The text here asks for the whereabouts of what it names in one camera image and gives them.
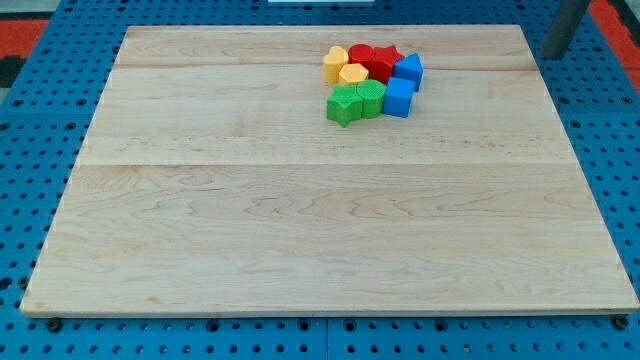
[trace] wood grain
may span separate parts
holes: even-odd
[[[331,45],[423,57],[409,119],[324,118]],[[639,307],[516,26],[132,27],[34,317]]]

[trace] pile of blocks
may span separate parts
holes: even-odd
[[[422,81],[418,54],[404,57],[394,45],[357,44],[349,51],[332,46],[322,63],[324,81],[337,84],[327,99],[327,119],[347,127],[381,113],[409,116],[413,93]]]

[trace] perforated blue surface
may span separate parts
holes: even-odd
[[[640,358],[624,318],[31,320],[17,310],[127,25],[516,23],[523,27],[636,290],[640,99],[590,18],[538,48],[556,1],[64,0],[0,107],[0,358]]]

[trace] yellow block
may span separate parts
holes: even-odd
[[[367,80],[369,70],[361,64],[347,64],[342,67],[338,74],[338,83],[342,86],[358,85]]]
[[[347,50],[340,46],[332,46],[329,53],[322,58],[322,70],[324,81],[335,84],[338,82],[338,74],[342,67],[349,63]]]

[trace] blue cube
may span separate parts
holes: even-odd
[[[382,113],[391,116],[408,117],[414,87],[415,83],[411,80],[389,78],[387,91],[384,93]]]
[[[420,56],[411,54],[393,66],[393,77],[413,81],[415,83],[413,91],[418,91],[420,90],[423,71]]]

